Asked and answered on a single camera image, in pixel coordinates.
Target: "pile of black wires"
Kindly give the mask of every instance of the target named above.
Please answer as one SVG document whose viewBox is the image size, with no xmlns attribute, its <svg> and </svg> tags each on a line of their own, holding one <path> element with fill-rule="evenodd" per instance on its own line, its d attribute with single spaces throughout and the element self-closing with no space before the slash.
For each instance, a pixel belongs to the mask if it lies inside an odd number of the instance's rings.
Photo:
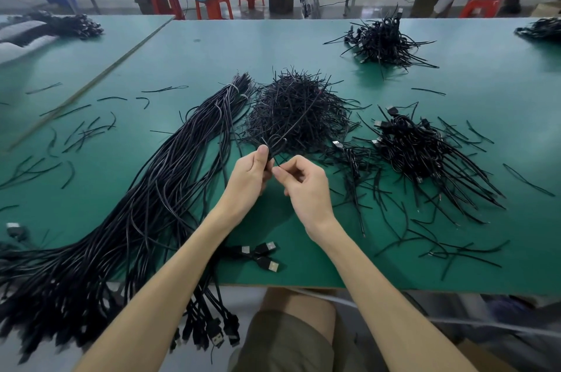
<svg viewBox="0 0 561 372">
<path fill-rule="evenodd" d="M 355 100 L 339 98 L 332 85 L 319 73 L 276 74 L 271 84 L 257 88 L 242 140 L 266 144 L 271 156 L 326 152 L 331 141 L 344 139 L 359 125 L 351 122 L 350 112 L 364 109 Z"/>
<path fill-rule="evenodd" d="M 389 118 L 382 113 L 385 120 L 376 120 L 374 127 L 370 127 L 378 135 L 373 140 L 374 146 L 379 155 L 401 175 L 400 178 L 411 181 L 417 207 L 417 196 L 420 195 L 454 224 L 454 220 L 439 205 L 442 196 L 463 215 L 480 224 L 485 222 L 466 208 L 479 209 L 473 201 L 473 195 L 502 207 L 495 198 L 503 194 L 490 182 L 487 172 L 480 169 L 470 155 L 460 151 L 462 145 L 477 146 L 480 141 L 470 141 L 444 120 L 441 122 L 445 129 L 438 129 L 425 118 L 415 123 L 409 116 L 400 114 L 395 107 L 388 109 Z M 436 195 L 429 196 L 421 187 L 426 179 L 430 179 L 436 187 Z"/>
<path fill-rule="evenodd" d="M 43 22 L 43 25 L 35 26 L 24 32 L 18 33 L 8 41 L 20 47 L 42 36 L 58 36 L 62 38 L 80 38 L 86 40 L 95 38 L 103 33 L 99 23 L 95 23 L 85 14 L 74 16 L 54 16 L 49 12 L 38 11 L 22 16 L 13 16 L 8 19 L 9 24 L 17 24 L 27 21 Z"/>
<path fill-rule="evenodd" d="M 561 41 L 561 19 L 548 17 L 530 23 L 528 26 L 516 28 L 515 34 L 526 38 L 547 41 Z"/>
<path fill-rule="evenodd" d="M 421 45 L 431 44 L 434 41 L 413 41 L 407 35 L 399 31 L 399 22 L 401 20 L 402 11 L 398 11 L 395 17 L 387 17 L 380 21 L 371 21 L 372 23 L 354 23 L 358 25 L 356 33 L 354 26 L 346 35 L 343 35 L 335 40 L 325 42 L 330 44 L 343 38 L 346 44 L 351 47 L 345 50 L 341 55 L 347 51 L 357 48 L 354 52 L 355 56 L 363 56 L 361 63 L 376 62 L 380 65 L 395 65 L 404 68 L 405 70 L 411 65 L 422 65 L 430 68 L 438 68 L 432 65 L 421 57 L 415 56 L 410 50 L 417 49 Z"/>
<path fill-rule="evenodd" d="M 214 177 L 222 175 L 226 186 L 233 128 L 253 90 L 249 75 L 238 75 L 187 113 L 185 123 L 138 171 L 107 218 L 80 241 L 62 248 L 0 252 L 0 287 L 5 288 L 0 338 L 20 329 L 22 362 L 44 338 L 54 338 L 57 346 L 94 341 L 192 235 L 209 211 Z M 208 166 L 205 157 L 213 143 L 217 152 Z M 215 298 L 208 289 L 217 261 L 214 256 L 186 306 L 183 338 L 193 333 L 195 344 L 204 348 L 209 340 L 221 344 L 222 338 L 220 320 L 212 317 L 206 300 L 221 314 L 230 342 L 239 341 L 237 318 L 221 304 L 219 292 Z M 107 283 L 121 274 L 124 284 L 116 296 Z"/>
</svg>

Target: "hand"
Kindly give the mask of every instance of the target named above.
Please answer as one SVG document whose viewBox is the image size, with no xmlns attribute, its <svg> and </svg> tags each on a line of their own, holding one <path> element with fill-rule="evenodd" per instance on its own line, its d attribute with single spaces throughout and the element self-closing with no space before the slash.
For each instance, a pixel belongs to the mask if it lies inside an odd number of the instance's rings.
<svg viewBox="0 0 561 372">
<path fill-rule="evenodd" d="M 261 145 L 255 152 L 236 161 L 228 185 L 217 205 L 234 221 L 232 228 L 240 224 L 271 178 L 275 160 L 267 162 L 268 155 L 269 148 Z"/>
<path fill-rule="evenodd" d="M 274 167 L 273 176 L 284 186 L 285 196 L 290 196 L 292 207 L 312 241 L 320 243 L 326 227 L 337 222 L 323 168 L 296 155 Z"/>
</svg>

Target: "green table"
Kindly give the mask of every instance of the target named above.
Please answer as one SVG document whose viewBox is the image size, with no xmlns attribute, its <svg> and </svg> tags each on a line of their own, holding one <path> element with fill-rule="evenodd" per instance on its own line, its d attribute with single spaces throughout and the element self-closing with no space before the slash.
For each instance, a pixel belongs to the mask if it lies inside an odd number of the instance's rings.
<svg viewBox="0 0 561 372">
<path fill-rule="evenodd" d="M 91 16 L 104 28 L 97 39 L 58 40 L 23 58 L 0 66 L 0 149 L 59 106 L 159 26 L 168 16 Z M 58 87 L 35 93 L 52 84 Z"/>
<path fill-rule="evenodd" d="M 294 66 L 311 72 L 321 70 L 332 75 L 333 81 L 343 79 L 335 86 L 341 97 L 381 106 L 409 105 L 419 100 L 417 116 L 430 120 L 440 116 L 450 124 L 458 124 L 460 131 L 467 130 L 469 120 L 495 141 L 494 145 L 486 143 L 488 153 L 480 153 L 475 159 L 482 169 L 494 174 L 492 181 L 507 196 L 503 203 L 508 210 L 481 202 L 478 216 L 490 224 L 480 226 L 456 215 L 460 224 L 456 228 L 438 214 L 430 228 L 440 241 L 456 245 L 476 242 L 478 247 L 490 248 L 510 239 L 510 245 L 501 252 L 484 256 L 503 268 L 458 258 L 441 281 L 445 262 L 430 256 L 418 258 L 430 243 L 410 242 L 374 260 L 398 288 L 559 295 L 561 285 L 556 270 L 561 267 L 561 235 L 557 228 L 560 197 L 550 198 L 535 191 L 502 166 L 507 163 L 534 184 L 559 191 L 557 158 L 561 137 L 557 121 L 561 95 L 557 89 L 561 49 L 513 35 L 517 26 L 530 21 L 404 20 L 404 34 L 416 41 L 437 41 L 421 47 L 418 54 L 440 69 L 385 71 L 385 81 L 376 64 L 360 64 L 350 54 L 340 57 L 343 44 L 322 45 L 347 31 L 350 21 L 173 21 L 76 104 L 92 107 L 54 122 L 53 127 L 65 139 L 82 120 L 101 116 L 103 122 L 110 122 L 110 111 L 117 116 L 114 131 L 92 139 L 77 154 L 61 157 L 74 162 L 74 181 L 60 190 L 70 171 L 59 167 L 29 184 L 0 191 L 0 207 L 21 204 L 0 213 L 0 219 L 26 224 L 36 233 L 36 240 L 46 228 L 51 228 L 48 238 L 60 232 L 52 246 L 80 239 L 115 206 L 137 170 L 167 137 L 149 130 L 175 131 L 181 125 L 179 111 L 185 113 L 199 104 L 238 71 L 249 71 L 257 82 L 267 83 L 272 80 L 273 70 Z M 183 84 L 189 88 L 140 93 Z M 411 87 L 443 91 L 447 96 L 412 91 Z M 128 101 L 96 102 L 106 96 L 121 96 Z M 151 99 L 147 109 L 143 109 L 144 100 L 135 99 L 139 96 Z M 375 106 L 361 115 L 365 119 L 380 117 Z M 368 133 L 364 128 L 357 131 L 362 137 L 368 137 Z M 2 176 L 10 176 L 15 164 L 26 156 L 43 155 L 51 137 L 51 130 L 44 128 L 3 158 Z M 393 191 L 396 200 L 405 202 L 411 218 L 429 218 L 432 208 L 425 205 L 418 212 L 411 191 L 404 195 L 400 184 L 393 185 L 394 180 L 391 175 L 385 178 L 382 188 Z M 330 182 L 334 189 L 342 191 L 340 174 L 331 177 Z M 332 200 L 336 204 L 341 198 L 333 193 Z M 373 257 L 394 237 L 382 222 L 371 195 L 363 203 L 375 207 L 363 210 L 366 238 L 360 233 L 357 214 L 350 204 L 335 208 L 335 214 L 349 235 Z M 403 214 L 396 208 L 389 209 L 388 219 L 396 229 L 403 230 Z M 222 262 L 220 283 L 342 285 L 327 257 L 306 236 L 289 200 L 275 182 L 229 239 L 230 244 L 244 245 L 266 241 L 275 241 L 280 247 L 274 258 L 283 268 L 277 274 L 260 270 L 252 262 Z"/>
</svg>

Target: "shorts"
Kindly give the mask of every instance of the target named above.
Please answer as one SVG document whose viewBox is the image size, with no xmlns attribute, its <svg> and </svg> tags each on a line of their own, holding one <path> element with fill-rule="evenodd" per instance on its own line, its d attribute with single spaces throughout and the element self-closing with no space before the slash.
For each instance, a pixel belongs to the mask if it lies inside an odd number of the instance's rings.
<svg viewBox="0 0 561 372">
<path fill-rule="evenodd" d="M 228 372 L 366 372 L 362 356 L 337 315 L 333 344 L 300 319 L 258 312 Z"/>
</svg>

